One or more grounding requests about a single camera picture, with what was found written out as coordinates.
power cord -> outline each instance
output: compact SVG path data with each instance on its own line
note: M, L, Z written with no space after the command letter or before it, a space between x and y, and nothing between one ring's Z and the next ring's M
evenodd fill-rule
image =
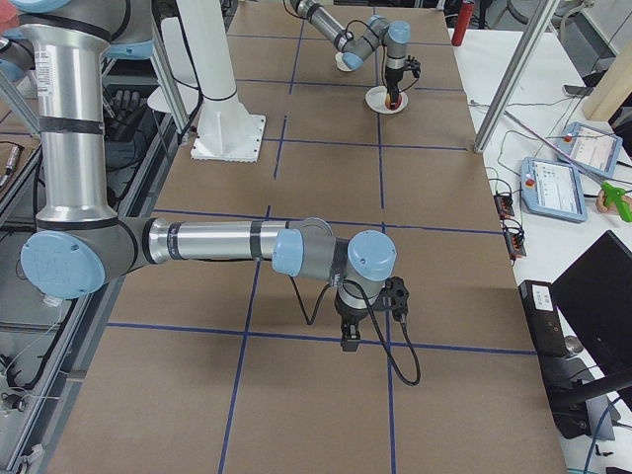
M294 288L294 293L296 293L296 299L298 299L298 305L300 306L300 311L303 313L303 317L305 318L305 323L307 323L307 326L313 325L314 322L316 321L316 316L318 315L318 309L320 307L321 301L323 300L323 296L325 296L325 293L327 292L329 288L331 288L331 286L329 284L326 284L325 286L323 286L323 289L320 291L320 294L318 295L318 298L316 299L316 303L314 304L314 309L310 317L310 316L307 316L307 311L305 310L305 305L303 304L303 298L300 296L300 291L298 291L298 286L296 285L296 281L291 276L289 277L289 280L291 281L292 287Z
M329 284L326 284L323 289L321 290L320 294L318 295L318 298L316 299L316 303L314 304L314 309L312 311L312 315L311 317L307 315L307 311L305 310L305 304L303 303L303 298L300 295L300 291L298 290L298 286L296 285L296 281L294 280L293 277L290 277L289 280L292 283L292 287L294 288L294 292L296 293L296 298L298 299L298 305L300 306L301 312L303 314L303 317L305 318L305 323L307 323L308 326L311 326L314 324L314 322L316 321L316 316L318 315L318 309L320 307L320 303L323 300L323 297L325 296L325 293L327 292L327 290L329 288L331 288L331 286ZM389 362L391 363L391 365L393 366L393 370L395 370L395 373L397 374L397 377L406 385L410 386L410 387L414 387L416 385L419 385L419 383L422 381L422 368L420 366L419 363L419 358L417 357L417 353L415 352L415 347L413 346L413 343L410 340L410 337L408 336L408 329L407 329L407 322L406 322L406 315L400 315L399 318L394 319L399 323L400 328L402 330L402 334L404 335L404 339L406 340L406 346L408 347L409 351L411 352L412 356L413 356L413 361L415 363L415 379L410 380L408 378L406 378L406 376L404 376L404 374L402 373L401 369L399 368L399 365L397 363L397 361L395 360L395 357L393 357L393 354L391 353L391 350L388 346L388 344L386 343L384 336L382 334L382 331L379 327L379 323L377 322L377 318L375 317L375 312L373 311L373 307L370 303L370 300L368 299L368 296L366 296L366 292L364 291L364 288L362 288L362 286L360 284L358 284L357 282L353 281L352 279L345 279L343 281L343 283L346 284L350 284L351 286L355 287L361 297L362 300L364 301L364 305L366 306L366 310L368 311L368 315L370 316L371 319L371 323L373 324L373 328L375 329L375 333L377 334L377 338L379 339L379 342L382 346L382 348L384 349L384 352L386 353L386 357L388 358Z
M406 340L406 346L408 347L409 351L411 352L411 355L413 357L413 361L415 363L415 379L410 380L408 378L406 378L404 376L404 374L402 373L402 371L399 368L399 365L397 364L397 361L395 361L395 357L393 357L393 354L391 353L391 350L389 348L389 346L386 344L386 341L384 340L384 336L382 335L382 331L379 328L379 323L377 322L377 318L375 317L375 313L373 312L373 307L371 306L371 303L368 299L368 296L366 296L366 292L364 291L364 288L362 288L362 286L360 284L358 284L357 282L353 281L352 279L345 279L343 281L343 283L347 283L350 284L351 286L353 286L355 289L357 289L359 291L359 294L362 297L362 300L364 301L364 304L366 305L366 309L368 311L368 315L371 318L371 322L373 323L373 328L375 329L375 334L377 334L377 338L379 339L380 344L382 345L382 348L384 348L384 352L386 353L386 357L388 358L389 362L391 363L391 365L393 366L393 370L395 370L395 373L397 374L397 377L405 384L408 385L409 387L414 387L416 385L419 385L419 383L422 381L422 368L419 364L419 358L417 357L417 353L415 352L415 348L413 347L413 343L411 343L411 340L408 336L408 329L407 329L407 322L406 322L406 316L402 315L399 320L397 321L400 325L400 328L402 330L402 334L404 335L404 339Z
M610 410L612 409L612 407L614 407L614 405L619 400L621 400L621 397L616 397L614 400L608 403L607 407L605 407L605 410L603 410L603 413L601 414L601 417L599 418L599 422L596 424L596 428L594 429L594 433L592 434L591 447L586 456L586 464L584 464L584 474L589 474L589 466L591 464L591 458L593 457L594 446L596 445L596 437L599 435L599 430L601 430L601 425L603 425L603 421L605 420L605 417L610 413Z

cardboard table surface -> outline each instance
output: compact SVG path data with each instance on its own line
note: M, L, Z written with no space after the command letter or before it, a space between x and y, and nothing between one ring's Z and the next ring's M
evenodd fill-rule
M442 14L331 12L411 23L424 76L408 109L364 104L378 57L343 74L309 24L241 3L229 45L241 101L268 117L259 161L183 148L155 215L385 232L424 381L400 383L368 320L343 354L333 291L307 327L266 263L146 268L125 281L49 472L566 472ZM298 284L311 308L323 283ZM378 321L412 376L399 328Z

black monitor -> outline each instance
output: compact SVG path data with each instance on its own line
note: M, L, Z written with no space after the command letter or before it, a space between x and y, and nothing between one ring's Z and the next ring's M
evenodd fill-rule
M579 403L610 391L632 409L632 252L605 232L551 286L553 299L605 377L564 395Z

green object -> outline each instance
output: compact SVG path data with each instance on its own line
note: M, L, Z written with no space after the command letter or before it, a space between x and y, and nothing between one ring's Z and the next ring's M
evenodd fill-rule
M603 193L605 195L605 200L603 202L605 206L608 207L614 202L621 219L625 222L632 222L632 210L630 210L630 204L623 199L625 196L625 190L622 188L616 188L607 182L603 182L601 184L601 188L603 189Z

black strap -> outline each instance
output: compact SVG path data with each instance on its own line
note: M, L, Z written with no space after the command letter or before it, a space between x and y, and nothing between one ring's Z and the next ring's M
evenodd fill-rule
M66 30L76 30L77 32L87 33L93 37L101 38L107 42L112 40L112 35L109 31L103 28L95 27L89 23L80 22L78 20L71 20L69 18L57 17L55 15L47 15L45 13L26 13L20 15L21 25L48 25L51 27L64 28Z
M151 227L154 225L155 221L156 217L149 219L145 222L145 226L142 228L142 253L145 256L145 260L151 265L156 265L156 261L151 257L151 251L149 250L149 232L151 232Z
M129 228L127 224L125 224L122 221L119 221L118 225L122 227L122 230L124 230L127 233L127 235L129 236L129 240L131 240L131 245L133 246L133 249L134 249L134 258L131 260L131 264L129 265L129 268L127 269L127 271L129 272L131 268L136 264L136 261L138 260L138 242L136 242L136 236L134 235L134 233L131 231L131 229Z
M329 268L329 285L332 287L340 287L345 279L345 269L347 268L347 248L349 240L336 239L334 247L334 258L332 266Z
M255 260L263 260L264 254L261 251L261 227L263 220L253 220L250 224L250 255Z
M180 249L178 249L178 231L181 225L182 222L174 222L167 231L167 250L173 260L184 260L183 256L180 255Z
M105 229L119 224L116 217L103 220L89 220L86 222L55 222L38 219L38 229L43 230L94 230Z
M312 6L309 7L309 10L307 10L307 13L305 14L305 18L309 23L312 23L312 15L314 15L314 13L316 13L316 10L318 10L319 8L323 8L320 3L313 3Z
M93 135L103 135L105 133L105 127L102 121L40 117L39 131L44 133L90 133Z

